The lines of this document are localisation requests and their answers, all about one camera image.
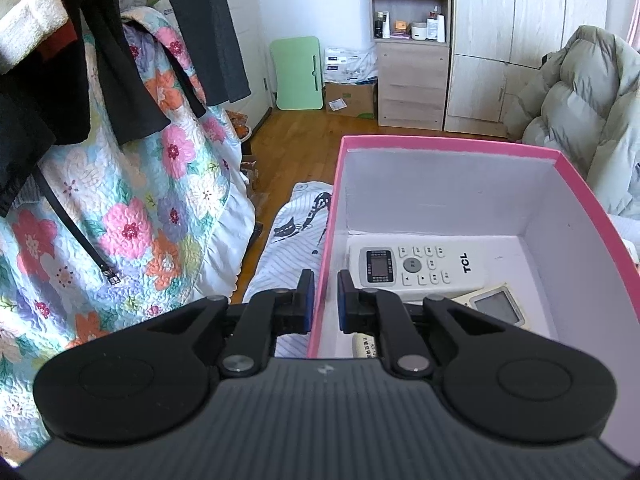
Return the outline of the white TCL remote control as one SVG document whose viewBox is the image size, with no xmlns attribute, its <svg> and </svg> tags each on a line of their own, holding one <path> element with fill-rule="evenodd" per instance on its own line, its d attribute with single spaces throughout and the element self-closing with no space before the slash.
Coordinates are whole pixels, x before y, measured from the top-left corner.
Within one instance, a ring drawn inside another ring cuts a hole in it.
<svg viewBox="0 0 640 480">
<path fill-rule="evenodd" d="M 422 292 L 456 296 L 486 283 L 482 252 L 457 240 L 354 243 L 349 247 L 348 268 L 357 286 L 406 297 Z"/>
</svg>

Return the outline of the beige remote control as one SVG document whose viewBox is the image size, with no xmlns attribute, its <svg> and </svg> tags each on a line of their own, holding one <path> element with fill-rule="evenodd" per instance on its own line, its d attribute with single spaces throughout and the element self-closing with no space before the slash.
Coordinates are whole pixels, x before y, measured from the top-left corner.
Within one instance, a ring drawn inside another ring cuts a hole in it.
<svg viewBox="0 0 640 480">
<path fill-rule="evenodd" d="M 493 318 L 528 330 L 528 318 L 507 284 L 485 287 L 468 294 L 452 298 L 457 304 Z M 373 336 L 355 334 L 352 336 L 352 356 L 357 359 L 371 359 L 378 356 Z"/>
</svg>

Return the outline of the pink cardboard box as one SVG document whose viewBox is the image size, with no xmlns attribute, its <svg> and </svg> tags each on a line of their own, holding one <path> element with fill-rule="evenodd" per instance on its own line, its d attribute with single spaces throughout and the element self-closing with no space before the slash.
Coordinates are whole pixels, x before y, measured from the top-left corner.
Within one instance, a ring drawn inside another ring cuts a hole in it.
<svg viewBox="0 0 640 480">
<path fill-rule="evenodd" d="M 308 353 L 346 358 L 337 274 L 359 235 L 457 236 L 484 252 L 529 327 L 588 352 L 618 398 L 603 433 L 639 458 L 639 274 L 586 182 L 548 148 L 428 136 L 346 136 L 335 171 Z"/>
</svg>

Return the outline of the floral quilt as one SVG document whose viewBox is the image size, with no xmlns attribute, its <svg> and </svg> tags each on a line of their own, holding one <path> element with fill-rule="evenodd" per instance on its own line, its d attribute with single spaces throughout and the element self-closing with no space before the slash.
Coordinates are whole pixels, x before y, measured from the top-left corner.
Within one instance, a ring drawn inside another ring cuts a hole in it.
<svg viewBox="0 0 640 480">
<path fill-rule="evenodd" d="M 91 129 L 51 150 L 46 200 L 1 222 L 1 455 L 11 465 L 46 444 L 35 374 L 58 353 L 207 295 L 230 296 L 254 228 L 241 142 L 204 93 L 174 24 L 152 8 L 122 16 L 138 73 L 169 124 L 119 144 L 85 40 Z"/>
</svg>

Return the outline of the brown cardboard box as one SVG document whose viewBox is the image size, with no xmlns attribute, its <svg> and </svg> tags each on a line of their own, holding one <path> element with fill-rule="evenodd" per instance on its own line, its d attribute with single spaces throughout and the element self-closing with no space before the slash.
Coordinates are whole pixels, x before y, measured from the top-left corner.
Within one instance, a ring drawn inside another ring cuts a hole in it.
<svg viewBox="0 0 640 480">
<path fill-rule="evenodd" d="M 329 114 L 374 119 L 378 112 L 378 83 L 326 84 L 324 100 Z"/>
</svg>

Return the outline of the white packaged box stack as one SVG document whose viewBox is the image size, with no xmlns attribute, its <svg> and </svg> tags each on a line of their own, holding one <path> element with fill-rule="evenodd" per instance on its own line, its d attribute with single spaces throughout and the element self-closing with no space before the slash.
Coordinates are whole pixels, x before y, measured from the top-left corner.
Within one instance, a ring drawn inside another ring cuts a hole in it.
<svg viewBox="0 0 640 480">
<path fill-rule="evenodd" d="M 375 46 L 364 50 L 324 49 L 323 81 L 326 84 L 363 84 L 378 78 Z"/>
</svg>

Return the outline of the green folding table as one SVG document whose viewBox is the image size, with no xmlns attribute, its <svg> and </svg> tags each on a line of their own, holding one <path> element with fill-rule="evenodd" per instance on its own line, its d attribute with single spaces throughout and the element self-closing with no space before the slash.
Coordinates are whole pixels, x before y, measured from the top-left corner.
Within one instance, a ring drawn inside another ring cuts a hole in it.
<svg viewBox="0 0 640 480">
<path fill-rule="evenodd" d="M 323 107 L 320 41 L 313 36 L 284 38 L 270 44 L 279 110 Z"/>
</svg>

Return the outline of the grey-green puffer jacket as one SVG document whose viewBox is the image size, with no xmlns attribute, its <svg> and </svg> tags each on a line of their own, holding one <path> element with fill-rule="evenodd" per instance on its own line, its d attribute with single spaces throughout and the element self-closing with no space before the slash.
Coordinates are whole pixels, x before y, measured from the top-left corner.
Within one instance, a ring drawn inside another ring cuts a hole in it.
<svg viewBox="0 0 640 480">
<path fill-rule="evenodd" d="M 582 25 L 513 99 L 508 138 L 562 152 L 608 214 L 639 218 L 639 53 Z"/>
</svg>

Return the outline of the light wooden wardrobe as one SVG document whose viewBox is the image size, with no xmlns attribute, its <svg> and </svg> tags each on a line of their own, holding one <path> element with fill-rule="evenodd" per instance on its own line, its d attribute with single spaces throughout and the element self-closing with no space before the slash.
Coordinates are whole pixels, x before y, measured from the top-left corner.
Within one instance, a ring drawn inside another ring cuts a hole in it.
<svg viewBox="0 0 640 480">
<path fill-rule="evenodd" d="M 582 25 L 603 27 L 608 0 L 452 0 L 445 128 L 498 136 L 544 57 Z"/>
</svg>

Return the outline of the dark hanging garment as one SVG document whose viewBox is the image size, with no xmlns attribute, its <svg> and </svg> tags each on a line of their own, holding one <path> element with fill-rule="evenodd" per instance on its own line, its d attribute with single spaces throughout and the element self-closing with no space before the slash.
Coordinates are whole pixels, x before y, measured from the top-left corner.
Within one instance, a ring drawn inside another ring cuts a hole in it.
<svg viewBox="0 0 640 480">
<path fill-rule="evenodd" d="M 1 0 L 1 17 L 21 0 Z M 207 106 L 250 95 L 228 0 L 169 0 Z M 88 68 L 81 35 L 96 42 L 98 75 L 119 143 L 162 130 L 168 118 L 142 82 L 118 0 L 62 0 L 67 23 L 1 73 L 1 211 L 7 214 L 38 162 L 55 145 L 84 142 L 90 130 Z"/>
</svg>

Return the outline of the wooden shelf cabinet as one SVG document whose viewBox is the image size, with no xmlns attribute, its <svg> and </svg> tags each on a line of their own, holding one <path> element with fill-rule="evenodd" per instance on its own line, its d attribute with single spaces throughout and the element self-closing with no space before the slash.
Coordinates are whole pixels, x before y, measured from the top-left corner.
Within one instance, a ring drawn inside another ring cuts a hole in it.
<svg viewBox="0 0 640 480">
<path fill-rule="evenodd" d="M 382 126 L 442 130 L 454 0 L 370 0 Z"/>
</svg>

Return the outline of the white fluffy fabric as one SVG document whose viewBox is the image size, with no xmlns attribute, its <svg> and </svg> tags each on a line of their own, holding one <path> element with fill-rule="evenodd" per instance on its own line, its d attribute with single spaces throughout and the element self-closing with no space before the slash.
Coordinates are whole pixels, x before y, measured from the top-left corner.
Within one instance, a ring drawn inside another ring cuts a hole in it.
<svg viewBox="0 0 640 480">
<path fill-rule="evenodd" d="M 68 21 L 62 0 L 21 0 L 1 18 L 1 73 L 6 74 Z"/>
</svg>

